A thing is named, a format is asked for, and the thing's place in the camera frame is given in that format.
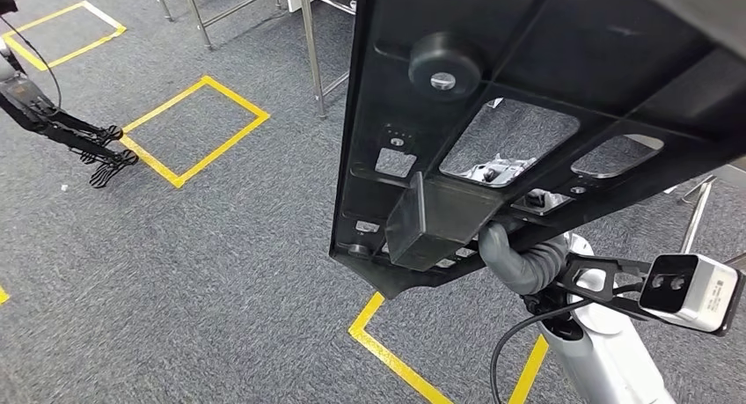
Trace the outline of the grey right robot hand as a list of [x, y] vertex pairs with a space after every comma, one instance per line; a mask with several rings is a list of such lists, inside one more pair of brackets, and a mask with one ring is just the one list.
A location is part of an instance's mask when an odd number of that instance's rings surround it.
[[[535, 161], [534, 158], [502, 158], [497, 154], [492, 160], [474, 165], [459, 176], [500, 185], [512, 181]], [[566, 266], [571, 235], [564, 232], [519, 253], [511, 247], [506, 228], [498, 222], [491, 222], [479, 231], [478, 242], [479, 255], [486, 266], [509, 290], [525, 296], [547, 287]]]

